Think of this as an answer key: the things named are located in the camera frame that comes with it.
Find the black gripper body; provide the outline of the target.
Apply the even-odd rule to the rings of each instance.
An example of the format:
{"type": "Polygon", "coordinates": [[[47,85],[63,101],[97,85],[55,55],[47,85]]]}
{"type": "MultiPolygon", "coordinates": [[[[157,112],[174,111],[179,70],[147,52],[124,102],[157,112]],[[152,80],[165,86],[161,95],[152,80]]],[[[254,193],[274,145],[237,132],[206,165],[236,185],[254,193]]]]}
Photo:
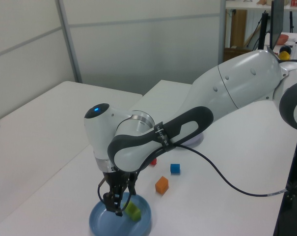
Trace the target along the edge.
{"type": "Polygon", "coordinates": [[[130,176],[136,176],[136,173],[129,173],[124,171],[116,171],[111,173],[103,173],[110,191],[114,194],[123,195],[128,188],[130,176]]]}

